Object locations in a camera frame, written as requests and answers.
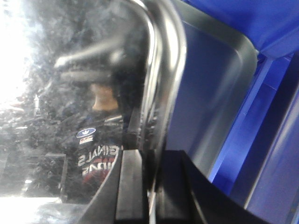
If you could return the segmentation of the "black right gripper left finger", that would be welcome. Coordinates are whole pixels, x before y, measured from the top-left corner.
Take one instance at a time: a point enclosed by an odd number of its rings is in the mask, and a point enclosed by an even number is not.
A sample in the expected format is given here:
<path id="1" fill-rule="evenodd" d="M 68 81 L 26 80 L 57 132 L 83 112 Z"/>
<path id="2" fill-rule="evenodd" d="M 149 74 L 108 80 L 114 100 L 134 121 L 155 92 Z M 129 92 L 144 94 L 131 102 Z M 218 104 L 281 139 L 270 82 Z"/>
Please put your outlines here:
<path id="1" fill-rule="evenodd" d="M 78 224 L 146 224 L 148 199 L 139 150 L 121 150 Z"/>

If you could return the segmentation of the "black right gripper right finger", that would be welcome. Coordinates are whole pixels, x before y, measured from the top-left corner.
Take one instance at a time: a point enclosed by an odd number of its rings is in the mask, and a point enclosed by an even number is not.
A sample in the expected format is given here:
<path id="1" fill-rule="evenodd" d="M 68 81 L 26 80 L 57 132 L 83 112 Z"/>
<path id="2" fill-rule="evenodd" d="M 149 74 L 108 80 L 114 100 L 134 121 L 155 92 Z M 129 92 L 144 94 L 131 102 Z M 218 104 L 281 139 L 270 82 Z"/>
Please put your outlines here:
<path id="1" fill-rule="evenodd" d="M 158 174 L 158 224 L 264 224 L 196 168 L 185 151 L 166 150 Z"/>

